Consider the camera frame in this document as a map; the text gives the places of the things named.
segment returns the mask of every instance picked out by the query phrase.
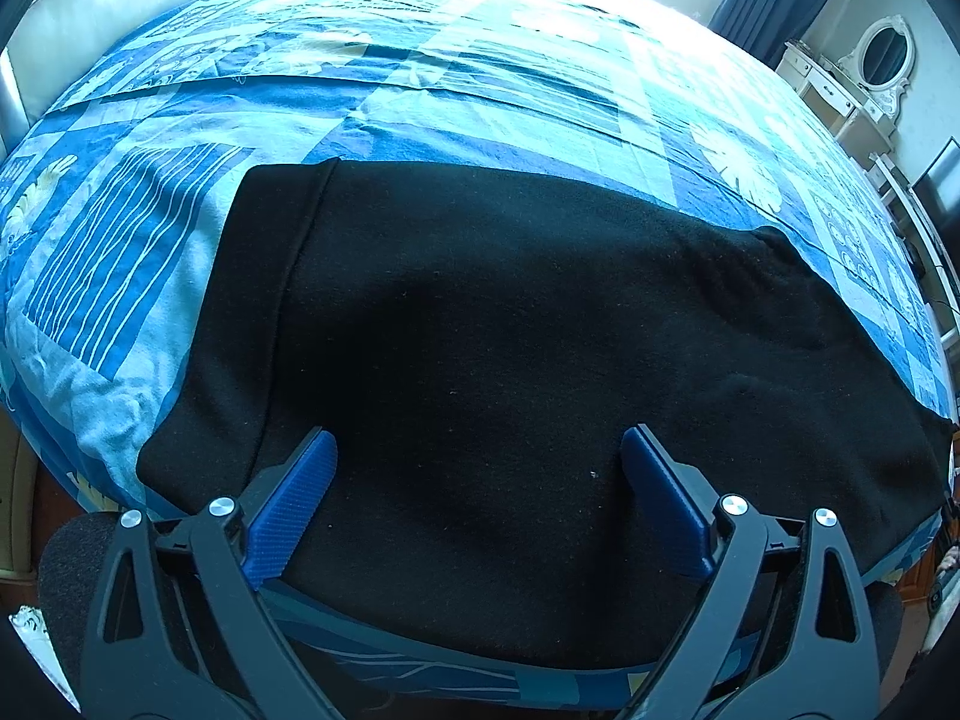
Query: oval mirror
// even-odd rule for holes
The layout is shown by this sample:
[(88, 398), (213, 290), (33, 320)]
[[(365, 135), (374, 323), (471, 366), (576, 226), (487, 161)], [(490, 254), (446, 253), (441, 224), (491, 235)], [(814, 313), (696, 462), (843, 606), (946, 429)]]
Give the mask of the oval mirror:
[(883, 86), (902, 73), (906, 58), (906, 35), (887, 26), (874, 35), (863, 52), (861, 76), (871, 86)]

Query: blue patterned bed sheet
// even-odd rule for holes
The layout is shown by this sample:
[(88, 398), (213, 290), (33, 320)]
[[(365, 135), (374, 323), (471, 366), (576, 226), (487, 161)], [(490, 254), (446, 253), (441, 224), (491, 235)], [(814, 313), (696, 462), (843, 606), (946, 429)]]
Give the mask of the blue patterned bed sheet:
[(949, 413), (874, 191), (780, 79), (691, 20), (644, 0), (629, 17), (585, 0), (196, 0), (115, 46), (0, 166), (0, 386), (66, 488), (172, 514), (136, 458), (179, 391), (234, 191), (253, 165), (333, 156), (549, 173), (774, 224)]

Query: blue gripper pad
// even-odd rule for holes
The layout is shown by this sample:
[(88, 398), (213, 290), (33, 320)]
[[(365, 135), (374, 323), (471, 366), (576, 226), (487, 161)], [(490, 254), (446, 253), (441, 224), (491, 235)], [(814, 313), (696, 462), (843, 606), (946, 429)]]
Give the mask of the blue gripper pad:
[(716, 567), (712, 523), (718, 495), (706, 477), (671, 460), (646, 425), (623, 434), (620, 461), (670, 570), (707, 581)]
[(286, 469), (247, 527), (242, 568), (253, 590), (283, 573), (337, 470), (337, 442), (325, 430), (311, 433), (294, 455), (285, 466), (262, 472)]

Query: folded black clothing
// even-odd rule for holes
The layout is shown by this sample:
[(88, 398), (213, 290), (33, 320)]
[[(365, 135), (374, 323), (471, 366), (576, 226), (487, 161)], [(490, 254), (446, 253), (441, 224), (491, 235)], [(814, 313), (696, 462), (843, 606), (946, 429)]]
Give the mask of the folded black clothing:
[(944, 501), (950, 423), (778, 230), (339, 160), (244, 177), (138, 473), (195, 512), (323, 425), (339, 469), (288, 584), (416, 640), (615, 668), (695, 594), (618, 464), (639, 422), (762, 512), (834, 509), (864, 571)]

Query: silver bolt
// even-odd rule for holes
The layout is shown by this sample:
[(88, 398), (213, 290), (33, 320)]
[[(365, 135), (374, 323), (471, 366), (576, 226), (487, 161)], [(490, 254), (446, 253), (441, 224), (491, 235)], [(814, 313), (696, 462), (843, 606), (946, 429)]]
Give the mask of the silver bolt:
[(226, 517), (228, 514), (233, 514), (233, 510), (236, 508), (232, 498), (217, 498), (210, 501), (208, 510), (210, 514), (213, 514), (213, 517)]
[(128, 512), (124, 512), (123, 517), (120, 517), (120, 524), (125, 528), (136, 528), (141, 522), (143, 522), (143, 514), (136, 509), (130, 509)]
[(741, 514), (747, 514), (747, 509), (750, 509), (750, 504), (739, 495), (728, 495), (720, 502), (720, 505), (723, 507), (723, 511), (731, 514), (732, 517), (740, 517)]
[(817, 522), (823, 525), (824, 528), (832, 528), (837, 524), (837, 515), (830, 509), (817, 509), (816, 512), (813, 512), (813, 517), (816, 517)]

